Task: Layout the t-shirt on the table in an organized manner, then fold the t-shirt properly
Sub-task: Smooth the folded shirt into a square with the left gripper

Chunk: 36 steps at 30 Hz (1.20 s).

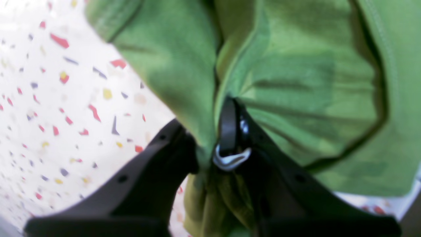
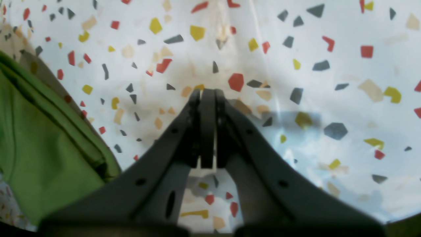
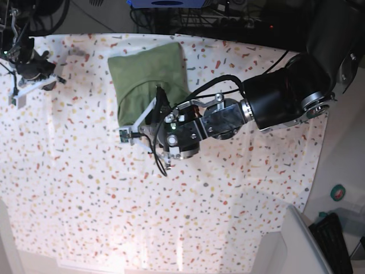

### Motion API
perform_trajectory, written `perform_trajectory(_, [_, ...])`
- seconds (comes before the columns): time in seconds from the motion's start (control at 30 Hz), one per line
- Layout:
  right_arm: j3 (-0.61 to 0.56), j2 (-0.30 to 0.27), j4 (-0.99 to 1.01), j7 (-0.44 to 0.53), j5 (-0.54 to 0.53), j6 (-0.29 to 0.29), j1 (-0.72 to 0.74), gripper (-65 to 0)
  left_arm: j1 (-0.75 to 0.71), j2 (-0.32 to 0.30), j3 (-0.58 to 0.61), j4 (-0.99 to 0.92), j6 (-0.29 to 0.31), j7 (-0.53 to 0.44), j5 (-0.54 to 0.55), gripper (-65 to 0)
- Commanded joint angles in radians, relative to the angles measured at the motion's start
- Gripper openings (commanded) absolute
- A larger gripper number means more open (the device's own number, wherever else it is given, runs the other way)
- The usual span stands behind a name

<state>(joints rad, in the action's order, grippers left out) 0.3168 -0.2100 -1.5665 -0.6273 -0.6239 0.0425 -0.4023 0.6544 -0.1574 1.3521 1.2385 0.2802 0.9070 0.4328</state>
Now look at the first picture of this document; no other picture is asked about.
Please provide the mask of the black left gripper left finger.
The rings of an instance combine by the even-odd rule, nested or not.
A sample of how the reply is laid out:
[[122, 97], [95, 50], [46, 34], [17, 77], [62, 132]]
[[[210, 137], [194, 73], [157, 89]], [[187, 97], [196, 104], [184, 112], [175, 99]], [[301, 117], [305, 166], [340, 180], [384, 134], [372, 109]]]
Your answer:
[[27, 237], [170, 237], [174, 199], [197, 171], [195, 142], [170, 121], [92, 195], [57, 214], [30, 219]]

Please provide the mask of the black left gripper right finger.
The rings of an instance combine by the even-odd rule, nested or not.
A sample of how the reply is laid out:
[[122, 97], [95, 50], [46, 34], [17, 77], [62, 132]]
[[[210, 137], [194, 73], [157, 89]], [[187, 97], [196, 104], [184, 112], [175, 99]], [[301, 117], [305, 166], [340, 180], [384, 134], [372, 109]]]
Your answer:
[[284, 154], [233, 98], [224, 101], [215, 165], [240, 175], [254, 209], [254, 237], [400, 237], [391, 216], [357, 209]]

